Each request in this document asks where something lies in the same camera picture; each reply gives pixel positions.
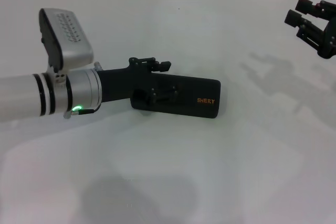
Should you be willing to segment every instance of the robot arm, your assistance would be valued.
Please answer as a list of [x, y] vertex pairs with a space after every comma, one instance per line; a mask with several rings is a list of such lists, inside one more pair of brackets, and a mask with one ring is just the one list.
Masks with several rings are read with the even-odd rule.
[[171, 63], [155, 58], [129, 59], [124, 69], [74, 70], [93, 62], [93, 50], [74, 13], [45, 8], [39, 12], [41, 42], [48, 70], [0, 79], [0, 111], [6, 120], [63, 112], [95, 113], [102, 102], [130, 99], [140, 110], [215, 118], [220, 100], [217, 80], [172, 76]]

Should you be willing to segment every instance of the black mount bracket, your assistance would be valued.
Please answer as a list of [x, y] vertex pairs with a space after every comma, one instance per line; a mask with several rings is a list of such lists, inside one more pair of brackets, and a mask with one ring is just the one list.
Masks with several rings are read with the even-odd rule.
[[[129, 59], [130, 68], [139, 73], [147, 72], [167, 72], [171, 67], [171, 63], [169, 61], [164, 61], [159, 63], [155, 58], [130, 58]], [[141, 81], [138, 85], [137, 91], [134, 93], [135, 95], [143, 96], [143, 101], [148, 106], [153, 106], [157, 102], [175, 102], [178, 96], [178, 91], [175, 85], [170, 85], [163, 88], [158, 88], [157, 85], [153, 85], [150, 87], [148, 84], [152, 83], [151, 81], [143, 82]]]
[[320, 57], [330, 59], [336, 55], [336, 5], [326, 1], [313, 5], [312, 1], [299, 0], [295, 10], [329, 21], [322, 31], [293, 10], [289, 10], [285, 19], [286, 24], [299, 27], [297, 37], [317, 50]]

